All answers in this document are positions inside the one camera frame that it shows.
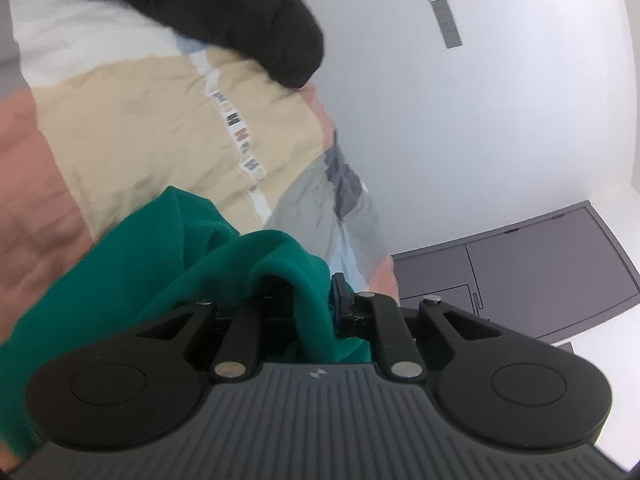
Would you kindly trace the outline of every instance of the cabinet door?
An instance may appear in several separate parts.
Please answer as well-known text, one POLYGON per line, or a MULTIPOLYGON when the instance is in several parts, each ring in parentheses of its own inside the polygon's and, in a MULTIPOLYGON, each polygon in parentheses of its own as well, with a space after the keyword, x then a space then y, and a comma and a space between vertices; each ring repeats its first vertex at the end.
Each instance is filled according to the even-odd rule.
POLYGON ((532 337, 558 340, 554 334, 638 294, 586 208, 467 243, 466 249, 481 315, 532 337))
POLYGON ((443 301, 474 314, 474 304, 481 307, 464 245, 418 254, 398 254, 394 269, 402 306, 417 308, 423 295, 437 294, 443 301))
MULTIPOLYGON (((467 311, 469 314, 475 314, 473 300, 478 302, 478 298, 473 298, 473 294, 468 285, 455 286, 448 288, 447 290, 433 290, 430 294, 437 294, 442 298, 442 301, 449 303, 461 310, 467 311)), ((412 298, 405 298, 400 300, 400 306, 407 308, 418 308, 422 301, 423 294, 420 296, 414 296, 412 298)))

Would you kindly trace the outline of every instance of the wall switch panel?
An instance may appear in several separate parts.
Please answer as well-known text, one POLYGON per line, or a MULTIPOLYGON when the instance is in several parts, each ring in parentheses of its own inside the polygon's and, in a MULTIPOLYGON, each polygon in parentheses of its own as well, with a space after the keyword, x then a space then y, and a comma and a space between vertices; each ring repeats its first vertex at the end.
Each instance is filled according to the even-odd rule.
POLYGON ((461 46, 462 40, 456 26, 456 20, 453 18, 453 13, 449 7, 448 0, 430 0, 433 13, 436 15, 436 20, 440 26, 442 37, 444 38, 444 44, 447 48, 453 48, 455 46, 461 46))

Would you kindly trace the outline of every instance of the circular pad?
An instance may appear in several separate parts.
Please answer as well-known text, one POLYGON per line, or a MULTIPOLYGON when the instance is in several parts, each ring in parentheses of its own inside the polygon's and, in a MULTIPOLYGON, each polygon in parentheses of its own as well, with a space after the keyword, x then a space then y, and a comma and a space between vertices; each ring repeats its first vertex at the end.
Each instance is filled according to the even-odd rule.
POLYGON ((137 397, 144 390, 145 383, 145 375, 133 366, 103 364, 76 375, 71 381, 71 391, 87 404, 113 406, 137 397))
POLYGON ((500 368, 492 377, 495 393, 519 406, 546 406, 566 391, 566 381, 553 368, 535 363, 516 363, 500 368))

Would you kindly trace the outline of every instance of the black cloth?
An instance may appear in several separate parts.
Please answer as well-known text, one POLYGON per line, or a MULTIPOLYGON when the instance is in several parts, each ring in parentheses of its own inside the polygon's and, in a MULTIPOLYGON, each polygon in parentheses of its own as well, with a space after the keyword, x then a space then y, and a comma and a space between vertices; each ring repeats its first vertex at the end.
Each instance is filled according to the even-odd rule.
POLYGON ((322 31, 301 0, 124 0, 177 32, 256 59, 300 88, 320 66, 322 31))

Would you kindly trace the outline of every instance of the gray fabric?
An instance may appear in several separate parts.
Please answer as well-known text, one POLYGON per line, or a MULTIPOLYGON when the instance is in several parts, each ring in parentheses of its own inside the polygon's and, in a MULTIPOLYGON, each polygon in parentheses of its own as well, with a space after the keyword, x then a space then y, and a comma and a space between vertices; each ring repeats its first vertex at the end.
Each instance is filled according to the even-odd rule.
POLYGON ((283 193, 264 228, 286 232, 306 252, 328 261, 337 228, 334 205, 334 186, 326 179, 321 155, 283 193))
POLYGON ((389 254, 380 231, 378 213, 368 192, 360 194, 355 206, 344 217, 344 227, 349 245, 356 256, 358 270, 368 282, 389 254))
POLYGON ((0 99, 27 88, 20 72, 20 53, 14 40, 9 0, 0 0, 0 99))
POLYGON ((356 207, 362 194, 360 178, 347 164, 337 142, 326 150, 326 177, 335 187, 335 214, 340 220, 356 207))

